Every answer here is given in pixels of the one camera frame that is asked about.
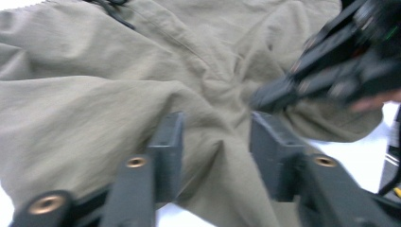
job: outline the wrinkled cloth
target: wrinkled cloth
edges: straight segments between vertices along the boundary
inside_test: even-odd
[[[17,210],[49,190],[82,197],[183,112],[177,203],[221,227],[280,226],[249,151],[249,98],[339,11],[337,0],[135,0],[118,8],[135,31],[83,1],[0,11],[2,186]],[[311,101],[279,115],[301,136],[345,142],[381,120]]]

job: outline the black cable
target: black cable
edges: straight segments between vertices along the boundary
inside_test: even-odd
[[[100,6],[102,6],[107,14],[109,14],[109,16],[113,17],[117,22],[121,23],[122,25],[135,30],[135,26],[131,25],[130,23],[124,21],[124,19],[118,15],[114,10],[112,10],[112,7],[107,4],[105,1],[103,0],[85,0],[87,2],[97,2]],[[122,6],[123,4],[125,4],[127,2],[127,0],[109,0],[109,2],[112,5],[118,5],[118,6]]]
[[[397,145],[397,151],[398,151],[398,159],[401,157],[401,106],[398,107],[398,114],[397,117],[395,118],[395,122],[398,124],[398,145]],[[397,172],[395,173],[395,176],[392,178],[391,181],[389,181],[386,185],[384,185],[379,191],[378,195],[380,196],[385,196],[387,193],[392,191],[393,188],[395,188],[399,183],[401,182],[401,165],[398,163],[398,168]]]

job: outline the clamp jaw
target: clamp jaw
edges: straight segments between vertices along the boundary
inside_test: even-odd
[[[346,105],[401,88],[401,1],[357,0],[305,47],[285,77],[253,94],[255,110],[275,113],[303,98]]]
[[[181,189],[183,113],[169,113],[145,153],[121,163],[113,183],[83,198],[53,190],[29,201],[11,227],[153,227],[155,203],[177,199]]]

